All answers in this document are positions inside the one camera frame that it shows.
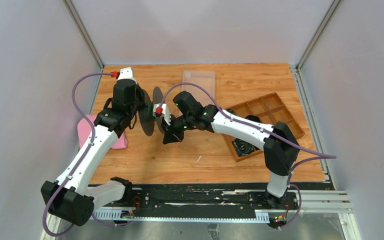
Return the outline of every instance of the black disc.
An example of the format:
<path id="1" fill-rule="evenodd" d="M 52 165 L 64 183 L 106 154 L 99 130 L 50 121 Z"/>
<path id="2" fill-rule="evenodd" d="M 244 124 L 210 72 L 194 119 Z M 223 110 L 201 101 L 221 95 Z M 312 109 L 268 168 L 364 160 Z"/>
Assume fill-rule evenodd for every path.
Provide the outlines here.
<path id="1" fill-rule="evenodd" d="M 138 110 L 139 113 L 139 121 L 140 125 L 142 126 L 143 132 L 147 136 L 152 136 L 154 133 L 154 127 L 155 127 L 155 117 L 152 114 L 152 102 L 150 100 L 150 96 L 148 95 L 147 91 L 143 90 L 144 93 L 144 102 L 145 107 Z"/>
<path id="2" fill-rule="evenodd" d="M 163 92 L 161 91 L 161 89 L 159 87 L 156 86 L 153 88 L 152 102 L 153 102 L 153 104 L 160 104 L 161 100 L 163 100 Z M 162 134 L 164 134 L 164 129 L 161 126 L 161 124 L 163 123 L 163 118 L 162 117 L 156 117 L 155 122 L 156 122 L 156 125 L 157 125 L 159 131 Z"/>

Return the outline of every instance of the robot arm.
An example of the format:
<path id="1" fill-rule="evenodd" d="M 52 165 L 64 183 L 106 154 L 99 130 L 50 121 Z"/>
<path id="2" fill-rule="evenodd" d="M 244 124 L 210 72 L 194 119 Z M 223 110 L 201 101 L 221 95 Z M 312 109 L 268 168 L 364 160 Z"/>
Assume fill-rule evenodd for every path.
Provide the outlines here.
<path id="1" fill-rule="evenodd" d="M 65 171 L 54 182 L 46 181 L 42 185 L 40 191 L 47 203 L 68 178 L 51 203 L 48 210 L 50 214 L 82 226 L 89 220 L 94 210 L 112 201 L 131 198 L 132 183 L 119 177 L 113 177 L 98 187 L 88 189 L 88 185 L 104 155 L 124 130 L 131 126 L 137 110 L 148 107 L 145 104 L 145 95 L 147 93 L 139 87 L 133 77 L 133 70 L 130 67 L 121 69 L 112 98 L 106 101 L 103 110 L 94 121 L 95 137 L 85 157 L 79 162 L 88 148 L 88 143 L 91 142 L 92 133 L 88 137 L 89 141 L 81 147 Z"/>
<path id="2" fill-rule="evenodd" d="M 165 104 L 159 108 L 159 111 L 159 104 L 156 104 L 153 108 L 155 116 L 164 117 L 162 121 L 164 130 L 163 144 L 181 142 L 185 130 L 198 129 L 230 135 L 256 146 L 264 151 L 265 165 L 270 170 L 270 180 L 265 197 L 276 208 L 287 191 L 290 169 L 297 159 L 299 150 L 263 132 L 263 129 L 274 132 L 298 145 L 289 127 L 283 122 L 270 125 L 250 121 L 223 110 L 223 113 L 229 117 L 257 125 L 261 129 L 233 121 L 219 112 L 214 105 L 202 106 L 186 91 L 176 95 L 173 101 L 182 112 L 182 116 L 174 117 L 171 115 Z"/>

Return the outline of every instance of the red connector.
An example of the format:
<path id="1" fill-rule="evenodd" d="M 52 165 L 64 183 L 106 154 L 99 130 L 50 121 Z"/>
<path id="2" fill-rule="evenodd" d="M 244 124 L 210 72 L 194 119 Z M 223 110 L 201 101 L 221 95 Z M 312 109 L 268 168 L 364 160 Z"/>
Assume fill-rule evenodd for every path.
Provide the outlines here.
<path id="1" fill-rule="evenodd" d="M 116 71 L 111 72 L 111 78 L 117 78 L 119 76 L 119 73 Z"/>
<path id="2" fill-rule="evenodd" d="M 155 112 L 156 114 L 160 115 L 161 113 L 163 113 L 163 108 L 158 106 L 156 109 L 155 109 Z"/>

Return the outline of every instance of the black cable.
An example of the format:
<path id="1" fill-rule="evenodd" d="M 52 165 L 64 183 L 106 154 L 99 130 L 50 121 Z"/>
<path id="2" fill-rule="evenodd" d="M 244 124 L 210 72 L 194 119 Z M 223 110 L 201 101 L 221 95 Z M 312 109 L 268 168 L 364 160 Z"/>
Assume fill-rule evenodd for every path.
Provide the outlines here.
<path id="1" fill-rule="evenodd" d="M 135 125 L 136 125 L 136 121 L 137 121 L 137 120 L 138 120 L 138 118 L 136 117 L 136 114 L 135 114 L 135 115 L 134 115 L 133 126 L 131 126 L 131 124 L 129 124 L 128 129 L 132 130 L 132 129 L 135 127 Z"/>

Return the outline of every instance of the clear plastic box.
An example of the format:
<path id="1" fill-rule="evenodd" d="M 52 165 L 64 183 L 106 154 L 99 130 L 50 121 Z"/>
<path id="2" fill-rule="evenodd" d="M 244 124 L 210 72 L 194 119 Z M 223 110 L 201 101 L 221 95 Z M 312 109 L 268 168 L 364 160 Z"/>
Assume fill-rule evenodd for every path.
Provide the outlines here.
<path id="1" fill-rule="evenodd" d="M 216 73 L 214 71 L 183 71 L 182 83 L 193 83 L 205 89 L 215 99 Z M 213 101 L 199 88 L 191 85 L 182 85 L 182 91 L 187 91 L 201 103 L 203 107 L 214 104 Z"/>

